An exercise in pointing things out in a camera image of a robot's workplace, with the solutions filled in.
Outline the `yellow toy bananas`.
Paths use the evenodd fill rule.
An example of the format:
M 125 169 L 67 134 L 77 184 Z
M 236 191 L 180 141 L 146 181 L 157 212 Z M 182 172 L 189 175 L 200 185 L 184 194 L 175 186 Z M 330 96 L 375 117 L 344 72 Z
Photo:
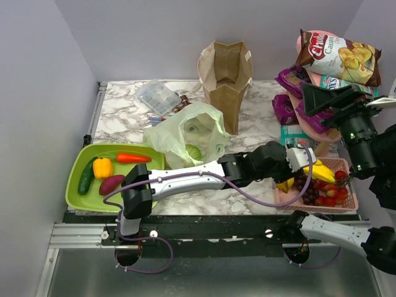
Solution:
M 323 165 L 323 164 L 313 165 L 312 170 L 313 170 L 313 172 L 312 172 L 313 179 L 319 179 L 321 181 L 325 181 L 327 183 L 332 183 L 332 184 L 336 183 L 335 174 L 325 165 Z M 290 178 L 285 182 L 276 183 L 275 184 L 276 188 L 278 188 L 279 190 L 281 190 L 284 193 L 288 193 L 288 191 L 294 185 L 296 178 L 297 178 L 297 176 Z

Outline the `green toy cabbage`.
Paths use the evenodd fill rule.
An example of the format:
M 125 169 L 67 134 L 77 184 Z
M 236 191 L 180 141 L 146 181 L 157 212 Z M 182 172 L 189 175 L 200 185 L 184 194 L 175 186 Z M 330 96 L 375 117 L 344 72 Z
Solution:
M 202 160 L 202 153 L 196 146 L 191 145 L 191 144 L 186 144 L 185 148 L 186 148 L 186 152 L 192 159 L 197 160 L 197 161 Z

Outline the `light green plastic grocery bag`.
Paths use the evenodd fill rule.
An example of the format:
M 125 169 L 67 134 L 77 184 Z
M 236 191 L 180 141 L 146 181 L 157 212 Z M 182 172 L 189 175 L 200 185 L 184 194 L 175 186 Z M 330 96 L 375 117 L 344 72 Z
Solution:
M 171 169 L 199 166 L 225 154 L 231 136 L 225 131 L 223 113 L 206 103 L 193 103 L 165 121 L 144 131 L 145 145 L 163 153 Z M 196 146 L 202 160 L 192 159 L 185 145 Z

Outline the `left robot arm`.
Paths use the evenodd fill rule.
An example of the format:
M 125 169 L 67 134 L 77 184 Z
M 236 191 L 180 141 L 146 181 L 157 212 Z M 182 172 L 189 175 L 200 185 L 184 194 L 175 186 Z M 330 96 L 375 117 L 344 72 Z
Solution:
M 196 167 L 149 170 L 147 165 L 138 164 L 121 183 L 123 210 L 116 237 L 123 244 L 133 243 L 141 220 L 152 212 L 152 203 L 169 196 L 206 189 L 241 189 L 265 178 L 286 181 L 301 168 L 299 153 L 299 148 L 270 141 L 252 152 L 226 154 Z

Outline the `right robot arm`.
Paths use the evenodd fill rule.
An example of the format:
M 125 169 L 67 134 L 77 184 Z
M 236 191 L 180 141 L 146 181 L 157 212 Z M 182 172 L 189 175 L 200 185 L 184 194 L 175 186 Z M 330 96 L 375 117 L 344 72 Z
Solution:
M 394 109 L 395 98 L 373 97 L 355 85 L 334 90 L 303 84 L 304 111 L 313 116 L 327 108 L 333 116 L 324 125 L 340 132 L 351 161 L 347 181 L 368 184 L 372 196 L 395 221 L 395 126 L 383 133 L 372 121 L 383 109 Z M 395 225 L 358 228 L 341 225 L 304 211 L 294 211 L 285 226 L 286 238 L 294 243 L 317 239 L 362 255 L 376 269 L 395 274 Z

